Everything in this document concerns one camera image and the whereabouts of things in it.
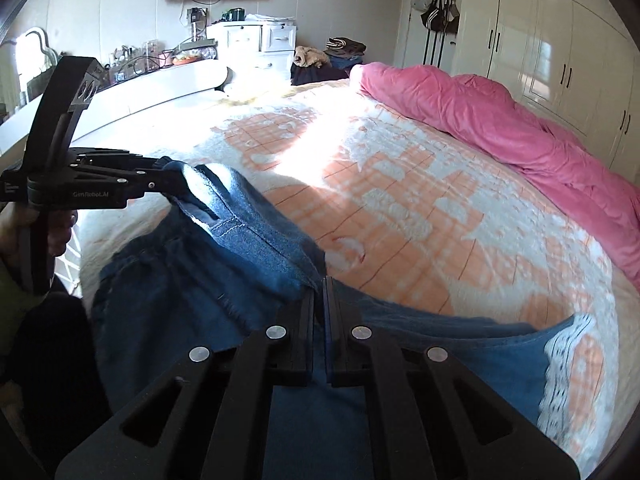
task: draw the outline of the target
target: denim jeans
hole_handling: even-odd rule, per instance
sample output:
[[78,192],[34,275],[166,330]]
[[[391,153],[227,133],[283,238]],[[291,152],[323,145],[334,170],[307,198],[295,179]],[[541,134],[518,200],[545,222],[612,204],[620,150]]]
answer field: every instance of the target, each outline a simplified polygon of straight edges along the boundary
[[[287,301],[318,291],[324,254],[239,173],[220,165],[170,162],[190,188],[146,236],[129,243],[101,273],[92,319],[101,378],[114,410],[122,407],[194,346],[239,345],[273,322]],[[408,348],[444,346],[531,422],[545,386],[545,344],[569,319],[536,332],[418,312],[379,301],[345,285],[364,322],[388,329]],[[323,335],[314,335],[314,372],[307,388],[276,388],[265,479],[369,479],[364,393],[331,388]]]

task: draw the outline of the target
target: orange checkered blanket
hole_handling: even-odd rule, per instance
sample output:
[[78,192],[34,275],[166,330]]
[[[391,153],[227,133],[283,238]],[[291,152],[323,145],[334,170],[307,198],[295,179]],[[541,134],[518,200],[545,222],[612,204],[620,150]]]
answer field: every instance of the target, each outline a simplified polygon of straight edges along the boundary
[[[508,168],[345,82],[250,104],[204,101],[188,113],[156,107],[131,121],[80,144],[97,136],[105,147],[236,168],[315,238],[332,276],[368,294],[539,329],[579,314],[568,351],[547,349],[539,427],[584,476],[620,435],[609,434],[619,367],[614,269],[596,240]],[[81,218],[88,302],[101,266],[167,208],[147,196],[125,212]],[[628,420],[633,407],[616,415]]]

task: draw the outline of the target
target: plush animal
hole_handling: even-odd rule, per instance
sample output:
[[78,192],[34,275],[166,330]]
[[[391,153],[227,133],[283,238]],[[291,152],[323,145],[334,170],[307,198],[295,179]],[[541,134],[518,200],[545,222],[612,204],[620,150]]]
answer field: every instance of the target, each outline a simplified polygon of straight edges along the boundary
[[310,46],[297,46],[293,63],[302,68],[312,65],[316,68],[320,68],[322,65],[331,66],[331,61],[329,61],[327,54]]

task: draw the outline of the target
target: drawer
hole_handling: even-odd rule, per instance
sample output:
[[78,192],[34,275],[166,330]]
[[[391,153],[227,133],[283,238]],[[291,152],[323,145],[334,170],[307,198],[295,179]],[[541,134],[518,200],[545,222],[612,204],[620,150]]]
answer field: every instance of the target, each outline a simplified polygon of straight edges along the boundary
[[233,82],[242,80],[248,84],[260,85],[270,80],[289,80],[293,52],[233,57],[225,62],[233,71]]
[[260,52],[260,25],[238,25],[224,28],[222,48],[236,52]]
[[280,52],[295,50],[296,28],[290,25],[263,25],[262,51]]

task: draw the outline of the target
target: bedspread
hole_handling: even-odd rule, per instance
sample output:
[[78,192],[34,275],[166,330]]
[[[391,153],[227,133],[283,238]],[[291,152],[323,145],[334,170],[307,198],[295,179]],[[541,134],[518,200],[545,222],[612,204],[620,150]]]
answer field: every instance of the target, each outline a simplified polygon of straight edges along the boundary
[[603,245],[640,290],[640,189],[572,134],[516,105],[500,83],[433,66],[358,66],[353,87],[509,164]]
[[[539,329],[587,314],[572,352],[546,349],[562,365],[548,370],[539,426],[584,476],[609,449],[618,384],[612,264],[593,237],[505,166],[345,82],[250,104],[156,107],[78,145],[236,168],[318,242],[330,275],[383,300]],[[87,303],[111,254],[168,209],[164,198],[147,196],[124,211],[81,213]],[[631,390],[625,399],[637,396]]]

